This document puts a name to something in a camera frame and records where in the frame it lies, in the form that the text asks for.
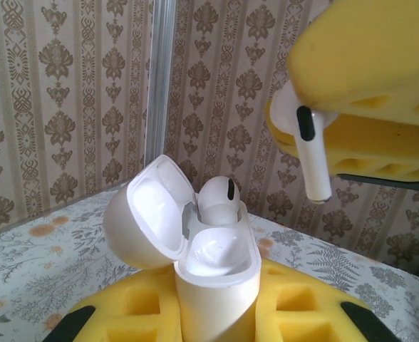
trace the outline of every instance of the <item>charging case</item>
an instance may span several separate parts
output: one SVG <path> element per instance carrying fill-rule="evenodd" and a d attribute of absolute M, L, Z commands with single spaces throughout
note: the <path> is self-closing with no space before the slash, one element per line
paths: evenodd
<path fill-rule="evenodd" d="M 196 206 L 182 170 L 161 155 L 108 204 L 108 246 L 137 268 L 174 264 L 184 341 L 253 341 L 262 259 L 246 205 L 224 226 L 201 223 Z"/>

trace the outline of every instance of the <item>airpod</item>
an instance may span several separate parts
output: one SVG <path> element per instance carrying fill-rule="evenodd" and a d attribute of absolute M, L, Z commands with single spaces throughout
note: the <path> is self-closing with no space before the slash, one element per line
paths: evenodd
<path fill-rule="evenodd" d="M 198 195 L 202 223 L 224 226 L 238 222 L 239 190 L 233 180 L 218 176 L 208 180 Z"/>
<path fill-rule="evenodd" d="M 295 138 L 307 197 L 315 204 L 327 202 L 331 197 L 331 185 L 324 128 L 338 114 L 321 113 L 304 106 L 296 96 L 291 81 L 274 94 L 270 113 L 274 126 Z"/>

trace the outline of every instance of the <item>patterned wallpaper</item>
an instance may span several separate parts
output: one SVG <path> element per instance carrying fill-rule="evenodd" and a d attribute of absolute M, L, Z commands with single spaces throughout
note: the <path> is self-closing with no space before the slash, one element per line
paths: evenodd
<path fill-rule="evenodd" d="M 306 199 L 299 161 L 278 151 L 264 108 L 285 58 L 329 0 L 178 0 L 165 152 L 199 190 L 232 177 L 251 213 L 367 257 L 419 270 L 419 192 L 331 181 Z"/>
<path fill-rule="evenodd" d="M 0 230 L 138 172 L 152 3 L 0 0 Z"/>

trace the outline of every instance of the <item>table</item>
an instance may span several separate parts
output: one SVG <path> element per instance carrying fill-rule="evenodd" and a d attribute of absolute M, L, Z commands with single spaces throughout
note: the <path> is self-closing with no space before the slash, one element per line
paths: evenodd
<path fill-rule="evenodd" d="M 138 271 L 117 259 L 103 236 L 103 212 L 120 186 L 0 234 L 0 341 L 42 342 L 82 298 Z M 402 341 L 419 341 L 419 277 L 250 219 L 263 257 L 359 298 Z"/>

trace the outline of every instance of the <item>yellow foam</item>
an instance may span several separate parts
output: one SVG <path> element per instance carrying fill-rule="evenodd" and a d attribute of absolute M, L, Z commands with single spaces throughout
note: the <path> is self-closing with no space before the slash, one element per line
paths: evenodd
<path fill-rule="evenodd" d="M 304 105 L 341 113 L 324 132 L 331 175 L 419 181 L 419 1 L 335 0 L 286 62 Z M 269 105 L 267 123 L 298 157 Z"/>
<path fill-rule="evenodd" d="M 262 260 L 256 342 L 366 342 L 340 307 L 358 299 L 318 279 Z M 82 300 L 95 312 L 74 342 L 182 342 L 172 266 L 141 271 Z"/>

